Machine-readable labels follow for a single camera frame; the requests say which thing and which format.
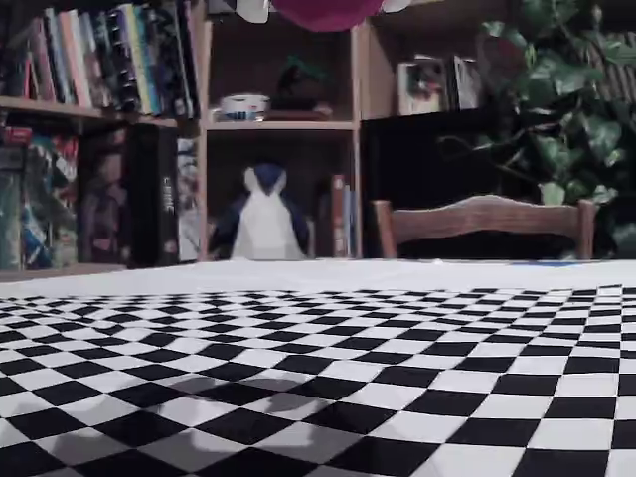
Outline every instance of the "black and white checkered mat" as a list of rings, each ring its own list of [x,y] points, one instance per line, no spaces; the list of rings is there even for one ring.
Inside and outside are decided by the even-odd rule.
[[[633,477],[636,289],[0,300],[3,477]]]

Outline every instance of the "penguin plush toy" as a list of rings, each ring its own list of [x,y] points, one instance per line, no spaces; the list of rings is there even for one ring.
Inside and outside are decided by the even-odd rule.
[[[247,190],[216,223],[210,251],[219,258],[301,260],[307,257],[309,227],[300,209],[285,198],[285,170],[258,164],[244,172]]]

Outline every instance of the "pothos plant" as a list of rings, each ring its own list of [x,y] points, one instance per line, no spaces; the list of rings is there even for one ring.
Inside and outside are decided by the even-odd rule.
[[[597,253],[617,256],[636,251],[636,122],[631,104],[603,94],[602,67],[636,66],[636,49],[601,25],[589,0],[520,0],[514,24],[485,23],[478,65],[502,120],[472,149],[534,183],[546,205],[593,201]]]

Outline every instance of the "bookshelf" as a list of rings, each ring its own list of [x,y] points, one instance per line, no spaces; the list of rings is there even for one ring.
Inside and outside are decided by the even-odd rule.
[[[20,5],[15,25],[24,25],[48,6],[81,8],[87,0],[0,0]],[[486,20],[505,19],[515,0],[414,0],[398,13],[378,15],[348,32],[317,34],[292,25],[278,14],[264,25],[239,17],[224,20],[206,16],[205,0],[192,0],[193,40],[201,118],[121,114],[96,108],[0,96],[0,110],[76,118],[82,125],[108,121],[155,124],[178,128],[197,140],[199,208],[203,218],[214,221],[235,197],[231,183],[254,151],[280,159],[288,175],[297,178],[292,193],[310,207],[309,192],[320,178],[343,174],[355,191],[356,243],[361,249],[361,121],[395,114],[396,64],[414,53],[472,55],[474,35]],[[624,7],[630,0],[604,0],[606,18],[631,25],[634,11]],[[122,3],[99,0],[100,6]],[[258,91],[273,93],[275,81],[288,55],[320,65],[329,73],[324,94],[332,107],[328,120],[272,120],[263,122],[214,122],[208,115],[224,95]],[[210,225],[201,221],[199,260],[207,260]],[[110,265],[103,268],[109,271]],[[87,268],[99,271],[99,266]],[[60,270],[56,274],[65,274]],[[12,272],[11,279],[33,276]]]

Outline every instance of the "book spine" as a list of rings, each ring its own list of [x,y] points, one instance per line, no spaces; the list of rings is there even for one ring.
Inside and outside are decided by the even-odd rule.
[[[186,67],[187,59],[186,59],[186,47],[187,47],[187,32],[184,32],[182,17],[180,15],[179,7],[183,6],[181,0],[173,0],[169,2],[170,13],[174,20],[175,32],[176,32],[176,44],[177,51],[179,52],[179,76],[181,77],[181,84],[183,87],[184,100],[186,104],[186,115],[187,117],[194,117],[194,105],[192,101],[192,92],[190,91],[190,80],[188,76],[188,69]]]
[[[63,55],[62,34],[60,32],[60,23],[53,8],[45,10],[46,23],[51,32],[51,49],[53,51],[53,63],[56,77],[60,85],[61,102],[65,104],[74,104],[74,98],[71,93],[70,79],[67,73],[67,66]]]
[[[53,85],[49,54],[47,52],[47,36],[44,31],[44,21],[42,18],[35,18],[33,20],[33,37],[31,41],[35,52],[35,61],[38,64],[42,81],[42,99],[45,101],[55,101],[56,93]]]
[[[79,17],[79,32],[81,34],[81,44],[83,52],[83,62],[86,66],[86,76],[90,100],[93,106],[109,106],[108,94],[101,75],[101,67],[97,59],[95,38],[92,33],[90,15],[82,13]]]
[[[148,86],[148,99],[150,101],[150,112],[152,114],[161,114],[161,104],[159,102],[159,96],[157,94],[157,88],[152,73],[152,60],[150,58],[150,45],[148,42],[148,35],[146,34],[146,24],[144,22],[143,8],[134,6],[134,18],[137,25],[137,34],[141,53],[141,65],[143,75],[146,79]]]
[[[150,94],[148,93],[148,81],[143,67],[143,56],[141,53],[141,43],[139,42],[139,32],[137,30],[137,21],[133,5],[126,3],[119,5],[123,19],[126,24],[126,41],[130,48],[130,58],[132,67],[137,78],[137,87],[139,89],[139,99],[141,101],[141,112],[150,114],[152,108],[150,106]]]
[[[346,256],[344,209],[345,177],[336,174],[331,181],[331,221],[334,241],[334,257]]]
[[[159,264],[179,262],[179,227],[177,224],[177,139],[172,131],[159,131]]]
[[[111,44],[115,46],[119,45],[121,52],[119,52],[119,65],[117,70],[119,72],[126,72],[126,83],[121,83],[119,93],[122,96],[122,105],[126,111],[141,111],[141,96],[139,90],[139,83],[136,76],[135,66],[132,60],[132,52],[130,51],[130,42],[128,35],[128,28],[126,24],[126,18],[123,11],[119,8],[112,10],[112,15],[116,26],[118,27],[118,38],[115,38],[117,34],[114,30],[109,30],[109,33],[113,35]]]
[[[95,54],[97,64],[101,71],[100,78],[103,81],[103,88],[108,98],[108,106],[115,109],[121,108],[121,101],[118,95],[119,78],[117,68],[113,60],[114,54],[108,35],[108,25],[105,12],[90,14],[90,25],[92,26],[92,36],[95,40]]]
[[[73,54],[73,34],[69,12],[61,12],[56,18],[58,31],[60,32],[60,51],[65,65],[67,78],[69,79],[69,89],[73,98],[73,104],[80,104],[80,92],[78,90],[79,75],[78,67],[75,64]]]
[[[81,37],[80,15],[78,10],[71,10],[68,16],[69,27],[73,44],[69,54],[73,56],[78,74],[79,105],[93,107],[90,95],[90,83],[88,82],[88,68],[84,60],[85,44]]]

